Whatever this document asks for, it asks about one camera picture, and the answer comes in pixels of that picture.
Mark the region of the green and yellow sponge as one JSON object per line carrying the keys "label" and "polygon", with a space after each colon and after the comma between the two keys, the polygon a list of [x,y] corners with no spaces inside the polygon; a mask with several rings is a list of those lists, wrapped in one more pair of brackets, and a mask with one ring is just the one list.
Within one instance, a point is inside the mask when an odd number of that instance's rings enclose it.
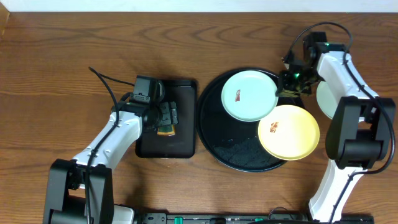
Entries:
{"label": "green and yellow sponge", "polygon": [[159,136],[173,136],[175,135],[175,126],[173,124],[161,126],[157,130]]}

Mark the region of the light blue plate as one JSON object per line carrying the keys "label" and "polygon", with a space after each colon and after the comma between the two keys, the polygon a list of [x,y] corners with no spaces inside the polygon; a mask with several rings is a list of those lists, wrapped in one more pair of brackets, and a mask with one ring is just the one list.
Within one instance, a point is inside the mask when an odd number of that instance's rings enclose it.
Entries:
{"label": "light blue plate", "polygon": [[322,81],[318,84],[316,98],[322,112],[333,119],[338,103],[326,82]]}
{"label": "light blue plate", "polygon": [[277,105],[277,86],[266,73],[245,70],[234,74],[222,87],[221,102],[233,118],[254,122],[267,116]]}

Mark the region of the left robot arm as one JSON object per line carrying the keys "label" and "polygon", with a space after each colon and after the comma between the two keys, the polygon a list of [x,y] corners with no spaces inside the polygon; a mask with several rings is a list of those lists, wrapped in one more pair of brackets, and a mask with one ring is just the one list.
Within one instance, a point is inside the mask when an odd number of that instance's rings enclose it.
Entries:
{"label": "left robot arm", "polygon": [[148,96],[115,102],[109,121],[71,160],[50,167],[44,223],[133,223],[134,210],[116,205],[113,170],[146,129],[178,123],[177,104]]}

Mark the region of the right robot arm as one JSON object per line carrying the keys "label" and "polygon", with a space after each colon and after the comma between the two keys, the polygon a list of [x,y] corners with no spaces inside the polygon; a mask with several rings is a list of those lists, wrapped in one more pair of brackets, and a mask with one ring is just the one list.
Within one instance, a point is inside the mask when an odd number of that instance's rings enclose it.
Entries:
{"label": "right robot arm", "polygon": [[388,164],[392,162],[396,105],[370,89],[344,44],[306,40],[303,52],[303,60],[291,50],[282,59],[286,69],[279,75],[276,95],[309,95],[311,85],[323,81],[337,103],[325,138],[328,166],[308,204],[312,220],[334,223],[341,220],[342,209],[359,179],[386,169],[373,170],[374,163],[384,158]]}

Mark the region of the black rectangular tray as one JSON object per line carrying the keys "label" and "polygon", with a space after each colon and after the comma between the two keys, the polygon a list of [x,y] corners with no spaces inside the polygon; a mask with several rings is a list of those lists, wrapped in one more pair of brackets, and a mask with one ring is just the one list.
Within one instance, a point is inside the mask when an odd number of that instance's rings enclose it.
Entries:
{"label": "black rectangular tray", "polygon": [[175,102],[178,123],[173,136],[146,131],[136,141],[141,158],[190,158],[195,154],[197,83],[195,80],[163,80],[164,102]]}

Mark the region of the black round tray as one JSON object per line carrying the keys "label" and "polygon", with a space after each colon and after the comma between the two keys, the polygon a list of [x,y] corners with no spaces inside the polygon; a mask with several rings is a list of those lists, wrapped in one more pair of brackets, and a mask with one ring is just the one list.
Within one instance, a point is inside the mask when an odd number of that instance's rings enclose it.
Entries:
{"label": "black round tray", "polygon": [[197,133],[205,148],[220,163],[243,172],[266,172],[286,163],[269,154],[257,135],[258,122],[231,117],[221,102],[223,85],[233,75],[246,70],[264,73],[277,82],[277,75],[256,67],[235,68],[208,84],[197,102]]}

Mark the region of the yellow plate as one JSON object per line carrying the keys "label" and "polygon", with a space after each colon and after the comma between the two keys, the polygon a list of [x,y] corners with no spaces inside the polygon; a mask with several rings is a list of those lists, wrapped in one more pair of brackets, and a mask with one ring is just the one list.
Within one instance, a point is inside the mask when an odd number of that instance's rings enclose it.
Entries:
{"label": "yellow plate", "polygon": [[305,109],[294,105],[276,106],[259,122],[258,138],[272,156],[285,161],[303,159],[318,145],[320,128]]}

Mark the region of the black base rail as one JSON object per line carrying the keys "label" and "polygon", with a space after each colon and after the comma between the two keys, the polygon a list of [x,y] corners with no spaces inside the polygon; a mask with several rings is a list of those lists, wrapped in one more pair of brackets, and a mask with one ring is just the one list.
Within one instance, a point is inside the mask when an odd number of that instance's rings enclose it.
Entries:
{"label": "black base rail", "polygon": [[247,223],[320,223],[302,213],[268,215],[187,215],[143,213],[134,217],[133,224],[247,224]]}

